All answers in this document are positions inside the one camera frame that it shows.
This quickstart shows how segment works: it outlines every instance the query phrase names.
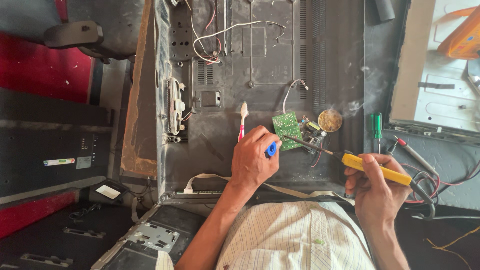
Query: white plaid shirt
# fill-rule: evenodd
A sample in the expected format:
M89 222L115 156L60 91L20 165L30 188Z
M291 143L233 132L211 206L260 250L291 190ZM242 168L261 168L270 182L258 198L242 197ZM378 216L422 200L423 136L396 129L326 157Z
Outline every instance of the white plaid shirt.
M173 270L167 253L158 253L156 269ZM303 201L244 207L227 234L216 269L375 266L362 231L337 203Z

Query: orange multimeter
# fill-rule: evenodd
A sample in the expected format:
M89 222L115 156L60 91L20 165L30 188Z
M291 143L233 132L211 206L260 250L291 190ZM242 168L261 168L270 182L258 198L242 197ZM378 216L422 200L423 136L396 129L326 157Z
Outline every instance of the orange multimeter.
M480 6L438 46L437 51L455 59L480 57L477 53L480 51Z

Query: yellow soldering iron handle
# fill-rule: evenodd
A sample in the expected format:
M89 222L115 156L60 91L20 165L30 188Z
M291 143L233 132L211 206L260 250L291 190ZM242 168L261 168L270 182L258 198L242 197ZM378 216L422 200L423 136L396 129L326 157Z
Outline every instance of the yellow soldering iron handle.
M342 158L342 163L345 164L345 166L352 167L354 169L364 172L363 160L357 156L344 154ZM410 176L403 175L401 173L389 170L384 167L380 167L380 169L382 169L385 179L392 180L394 182L404 185L410 185L410 182L412 181L412 178Z

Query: man's left hand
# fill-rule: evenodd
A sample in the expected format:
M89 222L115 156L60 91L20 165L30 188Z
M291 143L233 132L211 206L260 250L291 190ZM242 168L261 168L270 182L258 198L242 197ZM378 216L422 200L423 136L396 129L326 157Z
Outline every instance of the man's left hand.
M266 158L265 151L273 142L276 142L277 151L273 157ZM230 183L248 191L255 191L278 171L281 145L282 141L278 136L270 133L264 126L252 129L235 146Z

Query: hand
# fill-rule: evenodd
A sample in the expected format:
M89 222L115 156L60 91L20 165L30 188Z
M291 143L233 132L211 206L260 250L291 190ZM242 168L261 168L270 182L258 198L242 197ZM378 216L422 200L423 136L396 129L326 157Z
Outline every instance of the hand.
M396 214L403 202L412 192L405 186L384 178L380 164L385 168L408 175L400 164L392 157L380 154L361 154L365 172L347 168L345 175L346 193L355 198L355 212L364 230L393 229Z
M277 151L273 157L266 158L265 151L273 142L276 142ZM233 150L230 183L255 191L278 171L281 145L282 141L278 136L270 133L264 126L252 129Z

